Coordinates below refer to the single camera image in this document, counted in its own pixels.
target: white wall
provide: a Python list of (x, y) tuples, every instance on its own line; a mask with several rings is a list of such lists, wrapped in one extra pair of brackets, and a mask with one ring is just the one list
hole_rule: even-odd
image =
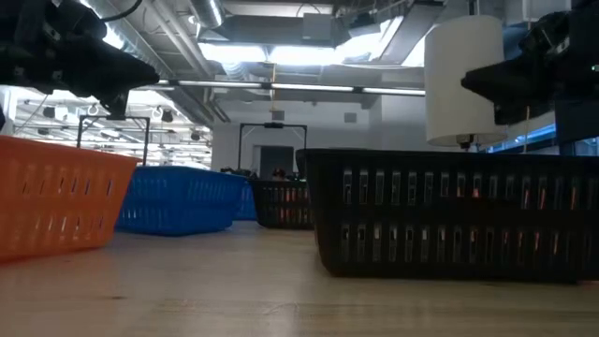
[[(212, 131), (212, 170), (231, 167), (237, 168), (239, 124), (217, 125)], [(253, 163), (256, 146), (291, 146), (296, 150), (303, 149), (303, 130), (296, 129), (265, 129), (246, 126), (243, 133), (246, 135), (241, 144), (241, 167), (251, 169), (256, 167)], [(334, 129), (308, 126), (309, 148), (367, 148), (368, 130), (365, 128)]]
[(427, 143), (426, 103), (424, 97), (382, 97), (383, 150), (456, 151), (456, 148), (435, 147)]

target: cable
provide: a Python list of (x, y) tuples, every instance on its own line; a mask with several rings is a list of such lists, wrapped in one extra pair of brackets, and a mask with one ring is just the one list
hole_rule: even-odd
[(32, 118), (34, 118), (36, 116), (36, 114), (39, 112), (39, 110), (41, 109), (41, 107), (44, 106), (44, 103), (46, 103), (46, 99), (48, 99), (48, 95), (46, 95), (44, 97), (44, 100), (41, 101), (41, 103), (39, 103), (39, 105), (37, 106), (37, 109), (29, 116), (29, 118), (27, 118), (27, 120), (25, 121), (25, 123), (23, 123), (21, 125), (21, 127), (19, 127), (16, 131), (15, 131), (15, 135), (19, 134), (19, 132), (21, 132), (21, 130), (27, 125), (27, 123), (29, 123), (29, 121), (31, 121)]
[(141, 5), (142, 2), (143, 2), (143, 0), (136, 0), (135, 4), (133, 4), (133, 6), (130, 9), (128, 9), (128, 10), (122, 12), (122, 13), (119, 13), (117, 15), (113, 15), (111, 17), (103, 18), (103, 19), (101, 19), (101, 21), (102, 22), (113, 22), (113, 21), (117, 21), (117, 20), (126, 18), (129, 15), (131, 15), (131, 13), (133, 13), (134, 11), (136, 11), (138, 9), (138, 7)]
[(306, 6), (306, 5), (310, 5), (312, 6), (314, 9), (316, 9), (316, 11), (318, 12), (318, 14), (322, 14), (320, 12), (320, 9), (318, 9), (318, 7), (316, 7), (313, 3), (302, 3), (301, 5), (299, 5), (298, 11), (296, 12), (296, 18), (300, 15), (300, 10)]

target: ceiling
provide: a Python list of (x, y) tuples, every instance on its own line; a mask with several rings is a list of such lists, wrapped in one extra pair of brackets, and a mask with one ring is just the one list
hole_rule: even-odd
[[(91, 7), (99, 17), (107, 17), (130, 8), (135, 0), (80, 0)], [(480, 0), (478, 10), (504, 22), (522, 21), (525, 0)], [(538, 0), (544, 7), (555, 9), (563, 0)], [(205, 30), (198, 34), (197, 19), (192, 15), (189, 0), (143, 0), (142, 5), (125, 19), (110, 22), (110, 33), (105, 39), (113, 46), (136, 55), (152, 65), (162, 79), (177, 80), (221, 80), (221, 81), (273, 81), (280, 83), (304, 83), (320, 85), (350, 85), (368, 87), (398, 87), (422, 89), (424, 87), (423, 57), (424, 36), (435, 24), (468, 15), (466, 0), (314, 0), (311, 4), (297, 0), (246, 1), (222, 0), (226, 20), (244, 16), (245, 22), (268, 22), (276, 17), (281, 22), (301, 22), (297, 17), (310, 13), (334, 14), (342, 23), (341, 36), (348, 32), (349, 23), (360, 12), (376, 9), (373, 17), (380, 24), (380, 34), (373, 44), (378, 54), (370, 51), (366, 57), (343, 58), (343, 63), (323, 62), (313, 65), (297, 65), (278, 62), (276, 65), (263, 62), (239, 61), (235, 68), (222, 64), (218, 58), (210, 60), (198, 40), (205, 37)], [(268, 30), (266, 35), (282, 32)], [(338, 42), (347, 46), (349, 35)], [(260, 45), (259, 48), (270, 60), (277, 46)], [(238, 56), (230, 53), (226, 57)], [(156, 163), (183, 161), (186, 157), (202, 166), (210, 165), (212, 135), (210, 128), (223, 123), (263, 123), (271, 119), (270, 110), (284, 110), (287, 123), (320, 124), (329, 127), (364, 127), (368, 123), (368, 111), (378, 99), (377, 95), (332, 94), (302, 91), (260, 91), (240, 89), (203, 89), (197, 87), (174, 87), (160, 91), (132, 92), (129, 114), (152, 118), (150, 136), (151, 158)], [(70, 142), (77, 138), (78, 114), (95, 111), (95, 102), (60, 95), (45, 98), (35, 91), (25, 91), (18, 104), (16, 125), (22, 137), (45, 139), (54, 142)], [(63, 120), (43, 116), (44, 108), (56, 108), (67, 117)], [(173, 110), (172, 123), (163, 123), (159, 114), (164, 109)], [(105, 112), (98, 110), (98, 115)], [(346, 113), (357, 115), (355, 122), (346, 123)], [(84, 133), (84, 146), (102, 151), (122, 152), (138, 155), (135, 150), (143, 142), (143, 133), (135, 122), (98, 121), (103, 128), (117, 128), (118, 137), (107, 136), (106, 130), (97, 125)], [(200, 133), (200, 140), (191, 140)], [(121, 146), (122, 143), (133, 145)]]
[[(397, 0), (391, 0), (389, 2), (379, 2), (380, 4), (388, 7), (388, 4), (393, 5)], [(114, 14), (117, 11), (122, 11), (130, 7), (134, 0), (87, 0), (92, 8), (96, 9), (102, 15)], [(101, 7), (106, 7), (106, 4), (110, 4), (111, 10), (99, 10)], [(348, 0), (319, 0), (313, 2), (314, 6), (297, 1), (279, 0), (279, 1), (223, 1), (223, 5), (229, 15), (260, 15), (265, 16), (277, 16), (277, 17), (295, 17), (296, 15), (302, 16), (304, 13), (331, 13), (333, 10), (338, 13), (351, 12), (356, 8), (373, 7), (376, 2), (374, 1), (348, 1)], [(144, 54), (153, 53), (153, 63), (158, 63), (160, 66), (157, 68), (165, 68), (166, 73), (163, 74), (165, 78), (180, 79), (180, 80), (206, 80), (218, 79), (218, 80), (231, 80), (231, 78), (224, 71), (223, 67), (219, 62), (200, 60), (199, 63), (202, 69), (198, 71), (197, 66), (194, 66), (190, 62), (188, 57), (185, 57), (181, 51), (180, 46), (173, 43), (172, 36), (168, 35), (165, 30), (164, 24), (160, 24), (160, 20), (156, 18), (155, 13), (148, 7), (147, 4), (153, 4), (154, 7), (161, 9), (160, 6), (166, 6), (172, 14), (175, 15), (178, 24), (184, 29), (185, 38), (193, 39), (197, 38), (197, 27), (192, 23), (190, 18), (192, 12), (189, 9), (189, 3), (187, 0), (145, 0), (136, 12), (131, 14), (124, 21), (116, 22), (110, 27), (120, 34), (122, 39), (128, 37), (131, 39), (131, 35), (135, 35), (135, 41), (139, 44), (139, 40), (143, 40), (143, 44), (152, 50), (151, 52), (143, 51)], [(168, 15), (164, 15), (164, 10), (160, 11), (164, 18), (168, 18)], [(130, 28), (135, 30), (135, 34), (125, 34), (123, 25), (125, 22), (130, 25)], [(168, 23), (170, 30), (175, 33), (175, 36), (180, 40), (180, 44), (183, 41), (182, 36), (179, 34), (172, 22)], [(423, 87), (423, 78), (421, 68), (416, 72), (410, 68), (402, 68), (401, 64), (397, 64), (394, 60), (380, 60), (378, 62), (351, 62), (347, 65), (330, 65), (330, 66), (286, 66), (277, 65), (264, 65), (262, 63), (243, 63), (243, 67), (247, 69), (252, 79), (257, 81), (270, 81), (273, 78), (273, 74), (276, 77), (277, 82), (286, 83), (311, 83), (311, 84), (335, 84), (335, 85), (363, 85), (363, 86), (386, 86), (386, 87), (407, 87), (421, 89)], [(261, 102), (271, 101), (271, 93), (263, 92), (257, 93), (256, 91), (250, 92), (245, 90), (215, 90), (206, 94), (203, 90), (190, 89), (188, 90), (195, 99), (203, 101), (206, 96), (210, 100), (218, 105), (223, 112), (230, 117), (229, 110), (243, 110), (248, 108), (250, 102)], [(315, 93), (315, 92), (298, 92), (298, 91), (278, 91), (275, 94), (276, 100), (279, 101), (296, 101), (296, 102), (343, 102), (343, 103), (357, 103), (362, 109), (369, 108), (376, 100), (375, 95), (344, 95), (344, 94), (326, 94), (326, 93)], [(181, 103), (182, 107), (189, 106), (188, 104)], [(198, 109), (185, 109), (188, 110), (186, 115), (191, 115), (190, 120), (196, 120), (198, 115)], [(211, 123), (222, 123), (225, 122), (219, 119), (217, 116), (213, 116), (213, 121), (206, 121), (207, 125)]]

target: black basket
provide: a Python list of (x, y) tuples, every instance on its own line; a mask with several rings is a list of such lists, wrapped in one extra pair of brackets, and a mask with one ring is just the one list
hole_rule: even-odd
[(599, 276), (599, 158), (300, 151), (335, 275), (575, 282)]
[(303, 182), (250, 181), (257, 222), (266, 228), (313, 229), (314, 220)]

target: pipe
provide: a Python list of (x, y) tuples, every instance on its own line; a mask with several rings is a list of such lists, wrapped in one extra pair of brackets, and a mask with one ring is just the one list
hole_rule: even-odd
[(181, 38), (183, 43), (187, 46), (189, 51), (194, 55), (197, 62), (199, 63), (199, 65), (202, 68), (202, 72), (205, 73), (205, 75), (203, 75), (203, 76), (211, 78), (212, 74), (210, 73), (211, 72), (210, 64), (208, 63), (208, 61), (202, 54), (202, 51), (199, 49), (199, 46), (197, 45), (197, 43), (192, 41), (192, 39), (187, 35), (188, 34), (187, 30), (185, 28), (183, 28), (183, 26), (179, 22), (179, 19), (175, 16), (175, 13), (172, 12), (170, 7), (168, 7), (163, 0), (154, 0), (154, 3), (156, 4), (157, 8), (160, 10), (160, 13), (164, 16), (164, 18), (167, 19), (170, 22), (170, 24), (172, 24), (172, 26), (175, 28), (175, 30), (179, 34), (179, 37)]
[(144, 1), (145, 7), (148, 9), (150, 15), (154, 16), (160, 27), (165, 31), (170, 41), (177, 47), (177, 49), (181, 52), (185, 60), (191, 65), (191, 67), (198, 73), (201, 78), (208, 77), (208, 73), (204, 70), (202, 65), (199, 63), (199, 60), (196, 59), (188, 49), (182, 44), (182, 42), (177, 38), (175, 32), (172, 31), (168, 23), (165, 19), (158, 13), (158, 9), (153, 5), (151, 1)]
[(225, 10), (220, 0), (188, 0), (188, 3), (202, 28), (214, 29), (225, 21)]
[[(100, 17), (108, 17), (119, 13), (119, 10), (109, 0), (86, 0), (86, 2)], [(161, 76), (167, 78), (173, 78), (175, 76), (174, 71), (160, 56), (158, 56), (156, 51), (139, 34), (139, 32), (133, 27), (127, 18), (110, 22), (108, 25), (119, 37), (126, 40), (125, 51), (135, 54), (140, 60), (153, 66), (156, 71), (161, 74)], [(190, 120), (200, 122), (205, 125), (210, 125), (214, 121), (214, 117), (205, 109), (202, 109), (203, 107), (201, 105), (199, 109), (201, 114), (190, 112), (190, 110), (193, 110), (193, 105), (197, 104), (197, 101), (194, 99), (194, 95), (191, 94), (186, 88), (181, 88), (181, 90), (177, 90), (168, 94), (168, 96), (171, 95), (178, 95), (180, 99), (185, 101), (183, 104), (184, 110), (182, 111)]]
[(228, 88), (228, 89), (263, 89), (263, 90), (297, 90), (327, 93), (345, 94), (371, 94), (371, 95), (410, 95), (424, 96), (426, 92), (414, 88), (375, 88), (342, 85), (319, 85), (319, 84), (292, 84), (271, 82), (245, 82), (245, 81), (180, 81), (160, 80), (156, 85), (165, 86), (196, 86), (204, 88)]

